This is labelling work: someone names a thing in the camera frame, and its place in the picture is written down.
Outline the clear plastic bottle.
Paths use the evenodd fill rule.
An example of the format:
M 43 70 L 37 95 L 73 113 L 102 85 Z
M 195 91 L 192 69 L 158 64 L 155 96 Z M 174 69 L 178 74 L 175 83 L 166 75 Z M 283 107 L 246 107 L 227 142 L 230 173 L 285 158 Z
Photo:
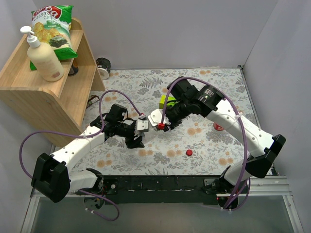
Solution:
M 148 132 L 144 132 L 143 133 L 143 141 L 142 142 L 144 144 L 147 144 L 150 141 L 152 141 L 152 140 L 156 139 L 157 137 L 159 137 L 160 134 L 161 134 L 161 131 L 157 131 L 153 127 L 151 127 Z

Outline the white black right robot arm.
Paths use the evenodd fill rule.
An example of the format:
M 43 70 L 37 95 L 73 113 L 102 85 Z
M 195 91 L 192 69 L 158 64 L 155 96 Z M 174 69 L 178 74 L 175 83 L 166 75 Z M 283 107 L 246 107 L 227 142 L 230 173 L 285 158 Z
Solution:
M 168 119 L 164 130 L 171 130 L 191 114 L 216 123 L 244 145 L 241 161 L 228 166 L 212 184 L 207 186 L 211 193 L 231 193 L 241 182 L 254 176 L 264 178 L 284 146 L 286 139 L 281 134 L 271 135 L 240 114 L 222 91 L 205 83 L 198 90 L 187 77 L 179 77 L 167 86 L 169 94 L 176 99 L 174 105 L 165 105 L 163 110 Z

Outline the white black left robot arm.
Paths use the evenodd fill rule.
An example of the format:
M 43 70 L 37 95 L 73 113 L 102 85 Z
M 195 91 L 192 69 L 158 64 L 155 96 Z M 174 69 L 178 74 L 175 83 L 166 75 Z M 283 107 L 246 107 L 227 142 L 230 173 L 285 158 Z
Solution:
M 113 104 L 108 113 L 90 123 L 80 138 L 51 155 L 41 154 L 36 161 L 31 186 L 54 203 L 61 201 L 69 192 L 104 193 L 101 172 L 93 168 L 79 172 L 72 169 L 91 150 L 113 136 L 123 137 L 129 149 L 144 147 L 142 141 L 144 133 L 149 130 L 148 119 L 145 115 L 140 115 L 137 120 L 129 119 L 127 113 L 127 108 Z

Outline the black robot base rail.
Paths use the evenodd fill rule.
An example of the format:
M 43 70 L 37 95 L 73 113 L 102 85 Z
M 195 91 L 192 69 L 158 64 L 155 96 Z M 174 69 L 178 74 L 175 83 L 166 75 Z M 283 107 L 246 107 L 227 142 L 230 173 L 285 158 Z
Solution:
M 104 175 L 89 193 L 104 195 L 116 204 L 203 203 L 217 205 L 218 194 L 229 196 L 234 187 L 223 188 L 220 176 L 210 175 Z

